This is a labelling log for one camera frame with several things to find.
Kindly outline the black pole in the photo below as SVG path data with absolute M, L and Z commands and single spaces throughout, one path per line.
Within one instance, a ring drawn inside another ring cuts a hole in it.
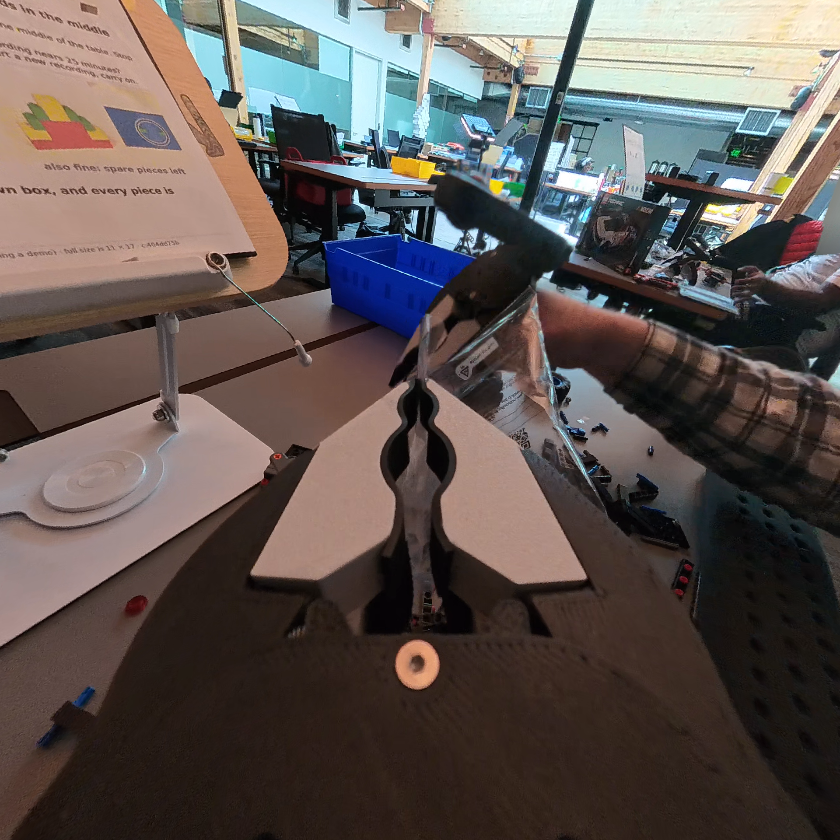
M 594 1 L 578 1 L 575 6 L 570 31 L 565 40 L 560 65 L 551 90 L 551 99 L 542 122 L 539 139 L 521 197 L 520 210 L 527 216 L 530 215 L 539 194 L 543 169 L 548 159 L 553 134 L 560 118 L 565 95 L 571 83 L 574 65 L 580 53 L 594 4 Z

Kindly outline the wooden table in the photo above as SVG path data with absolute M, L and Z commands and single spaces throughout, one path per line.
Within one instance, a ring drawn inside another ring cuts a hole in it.
M 437 212 L 434 200 L 435 183 L 375 167 L 289 160 L 281 161 L 280 165 L 286 173 L 293 173 L 302 180 L 324 188 L 328 219 L 323 234 L 327 236 L 327 241 L 338 237 L 337 193 L 344 188 L 352 188 L 372 193 L 373 208 L 376 211 L 416 211 L 413 236 L 429 244 L 434 242 Z
M 777 206 L 781 199 L 777 196 L 763 195 L 756 192 L 744 192 L 721 186 L 692 182 L 681 178 L 669 178 L 663 175 L 647 173 L 646 182 L 661 187 L 669 196 L 688 202 L 683 216 L 668 240 L 668 245 L 677 248 L 684 244 L 688 236 L 696 229 L 702 214 L 709 204 L 743 205 L 759 204 Z M 560 280 L 562 287 L 573 288 L 581 284 L 587 289 L 597 289 L 606 295 L 621 294 L 625 301 L 633 301 L 640 306 L 669 306 L 694 317 L 717 322 L 725 319 L 728 312 L 704 302 L 683 296 L 677 290 L 658 288 L 646 283 L 636 282 L 631 276 L 625 276 L 578 253 L 573 253 L 555 274 L 552 280 Z

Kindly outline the dark cardboard box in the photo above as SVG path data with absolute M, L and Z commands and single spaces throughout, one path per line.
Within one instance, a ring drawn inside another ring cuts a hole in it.
M 599 192 L 574 251 L 633 276 L 642 268 L 668 216 L 666 206 Z

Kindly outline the clear plastic bag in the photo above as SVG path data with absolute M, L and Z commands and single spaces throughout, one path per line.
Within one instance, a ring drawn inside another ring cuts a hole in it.
M 441 385 L 524 452 L 531 469 L 548 487 L 562 479 L 605 511 L 595 498 L 581 459 L 561 429 L 553 374 L 543 344 L 537 293 L 529 289 L 485 327 L 463 350 L 424 379 Z M 403 506 L 408 559 L 413 576 L 411 628 L 444 630 L 445 614 L 432 572 L 430 501 L 438 479 L 426 463 L 424 397 L 417 398 L 416 421 L 406 433 L 408 463 L 396 486 Z

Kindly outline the grey toy motor block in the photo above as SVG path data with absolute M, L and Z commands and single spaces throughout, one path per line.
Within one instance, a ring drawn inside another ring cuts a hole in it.
M 299 444 L 292 444 L 284 453 L 275 452 L 270 455 L 268 465 L 264 471 L 264 477 L 260 481 L 262 486 L 268 484 L 274 477 L 286 468 L 290 462 L 300 456 L 307 455 L 314 450 L 310 447 Z

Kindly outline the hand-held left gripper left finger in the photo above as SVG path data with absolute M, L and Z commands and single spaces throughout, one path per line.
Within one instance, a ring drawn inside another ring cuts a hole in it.
M 418 383 L 397 386 L 289 467 L 300 478 L 250 572 L 263 589 L 319 597 L 373 634 L 411 622 L 413 584 L 396 478 Z

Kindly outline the blue storage bin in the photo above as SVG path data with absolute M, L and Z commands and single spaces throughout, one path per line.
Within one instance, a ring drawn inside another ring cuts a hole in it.
M 431 301 L 473 258 L 400 235 L 324 243 L 334 306 L 410 339 Z

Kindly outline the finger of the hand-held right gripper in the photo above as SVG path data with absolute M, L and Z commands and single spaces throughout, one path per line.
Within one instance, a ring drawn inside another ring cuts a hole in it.
M 442 342 L 442 319 L 432 313 L 423 315 L 391 376 L 391 388 L 426 374 L 432 357 Z

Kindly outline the person's right forearm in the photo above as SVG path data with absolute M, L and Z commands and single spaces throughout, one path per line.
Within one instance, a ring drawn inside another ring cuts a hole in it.
M 839 396 L 817 377 L 584 307 L 586 369 L 630 414 L 734 486 L 839 533 Z

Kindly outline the grey desk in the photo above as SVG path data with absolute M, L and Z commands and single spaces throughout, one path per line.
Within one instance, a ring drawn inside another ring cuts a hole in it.
M 313 447 L 387 391 L 406 340 L 334 307 L 318 291 L 275 301 L 269 310 L 313 358 L 302 367 L 284 336 L 255 308 L 182 321 L 177 363 L 182 389 L 201 396 L 280 452 Z M 2 361 L 7 391 L 44 436 L 150 400 L 159 370 L 152 329 L 31 353 Z M 692 518 L 697 541 L 698 491 Z M 2 646 L 2 838 L 13 835 L 74 751 L 61 738 L 36 746 L 61 705 L 92 686 L 98 712 L 119 664 L 184 562 L 253 490 L 235 499 Z M 146 595 L 138 618 L 125 603 Z

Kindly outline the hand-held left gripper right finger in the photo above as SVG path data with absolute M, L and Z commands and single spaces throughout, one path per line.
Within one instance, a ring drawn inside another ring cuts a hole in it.
M 501 602 L 587 586 L 522 449 L 433 381 L 423 383 L 430 560 L 444 633 L 470 634 Z

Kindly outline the pile of toy building pieces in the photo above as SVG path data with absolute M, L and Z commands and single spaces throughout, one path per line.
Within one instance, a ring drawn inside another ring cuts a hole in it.
M 608 517 L 686 606 L 699 582 L 692 518 L 701 468 L 625 412 L 582 371 L 553 370 L 561 429 Z

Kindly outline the red black office chair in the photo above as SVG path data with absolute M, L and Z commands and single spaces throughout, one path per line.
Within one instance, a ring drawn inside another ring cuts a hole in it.
M 312 115 L 271 107 L 276 135 L 276 147 L 283 161 L 311 162 L 347 166 L 335 141 L 332 128 L 322 115 Z M 295 173 L 284 171 L 286 207 L 289 214 L 290 233 L 295 222 L 308 223 L 320 230 L 320 242 L 337 239 L 338 231 L 346 224 L 362 224 L 365 212 L 353 200 L 353 189 L 348 186 L 327 188 L 319 182 Z M 334 220 L 335 230 L 330 223 Z

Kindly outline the instruction sheet wooden board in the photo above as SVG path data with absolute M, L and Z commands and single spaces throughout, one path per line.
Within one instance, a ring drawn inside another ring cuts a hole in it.
M 246 291 L 287 240 L 156 2 L 2 2 L 2 340 Z

